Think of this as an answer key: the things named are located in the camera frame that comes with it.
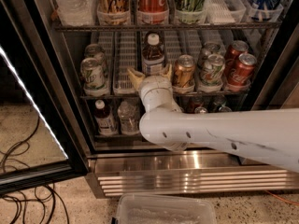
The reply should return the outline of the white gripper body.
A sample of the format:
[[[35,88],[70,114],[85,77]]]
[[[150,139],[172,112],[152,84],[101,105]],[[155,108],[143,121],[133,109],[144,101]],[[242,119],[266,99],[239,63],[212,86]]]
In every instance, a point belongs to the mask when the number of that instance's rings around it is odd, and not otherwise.
[[[172,106],[172,86],[166,77],[146,77],[141,82],[138,92],[146,110],[153,110],[158,107],[170,109]]]

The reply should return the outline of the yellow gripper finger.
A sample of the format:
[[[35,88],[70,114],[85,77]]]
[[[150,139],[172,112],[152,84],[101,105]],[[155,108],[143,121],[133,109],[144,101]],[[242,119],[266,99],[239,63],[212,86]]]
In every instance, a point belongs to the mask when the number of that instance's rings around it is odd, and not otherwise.
[[[163,70],[162,76],[167,78],[169,81],[172,81],[172,73],[173,73],[172,64],[168,63]]]
[[[131,80],[133,87],[138,90],[143,80],[146,78],[146,76],[139,71],[136,71],[134,68],[129,67],[127,69],[128,77]]]

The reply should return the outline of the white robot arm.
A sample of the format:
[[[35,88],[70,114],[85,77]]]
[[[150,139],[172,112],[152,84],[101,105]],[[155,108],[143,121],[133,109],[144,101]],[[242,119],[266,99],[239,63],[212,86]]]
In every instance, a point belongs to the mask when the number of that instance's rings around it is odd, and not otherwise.
[[[195,144],[299,172],[298,108],[186,114],[173,98],[171,73],[128,70],[145,108],[139,130],[146,140],[171,151]]]

